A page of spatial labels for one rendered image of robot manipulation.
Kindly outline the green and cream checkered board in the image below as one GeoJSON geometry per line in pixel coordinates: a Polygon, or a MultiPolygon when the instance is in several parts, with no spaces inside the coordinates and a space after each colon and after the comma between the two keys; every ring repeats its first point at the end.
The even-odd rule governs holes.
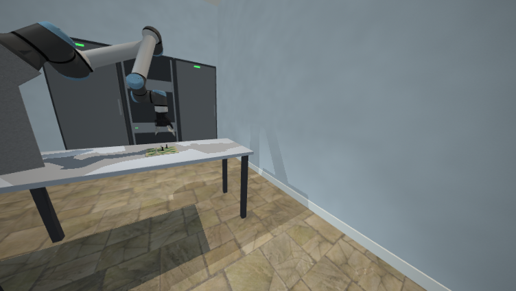
{"type": "Polygon", "coordinates": [[[163,155],[163,154],[179,153],[176,146],[170,146],[168,148],[163,147],[164,151],[161,151],[160,149],[161,148],[157,148],[158,154],[155,154],[155,152],[156,152],[155,148],[149,148],[146,150],[146,156],[157,156],[157,155],[163,155]]]}

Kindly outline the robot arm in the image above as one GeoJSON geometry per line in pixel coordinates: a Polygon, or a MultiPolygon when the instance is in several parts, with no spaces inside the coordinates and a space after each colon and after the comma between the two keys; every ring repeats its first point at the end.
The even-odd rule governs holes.
{"type": "Polygon", "coordinates": [[[154,27],[146,26],[142,36],[142,40],[135,42],[80,51],[60,28],[43,21],[0,33],[0,43],[36,70],[40,71],[48,62],[59,74],[75,81],[86,80],[97,67],[136,58],[132,73],[126,77],[132,100],[154,103],[156,112],[166,113],[166,92],[147,91],[145,87],[152,55],[163,54],[161,35],[154,27]]]}

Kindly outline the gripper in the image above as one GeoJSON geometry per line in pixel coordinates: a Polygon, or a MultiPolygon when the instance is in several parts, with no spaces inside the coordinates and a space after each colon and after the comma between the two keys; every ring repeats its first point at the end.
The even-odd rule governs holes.
{"type": "Polygon", "coordinates": [[[168,119],[165,118],[165,114],[167,114],[167,112],[166,113],[156,112],[156,119],[154,121],[156,121],[156,120],[158,120],[158,121],[155,122],[155,126],[156,126],[156,129],[154,130],[155,135],[157,136],[158,131],[161,128],[161,126],[166,127],[168,125],[167,126],[168,131],[172,132],[173,135],[175,136],[173,125],[168,121],[168,119]]]}

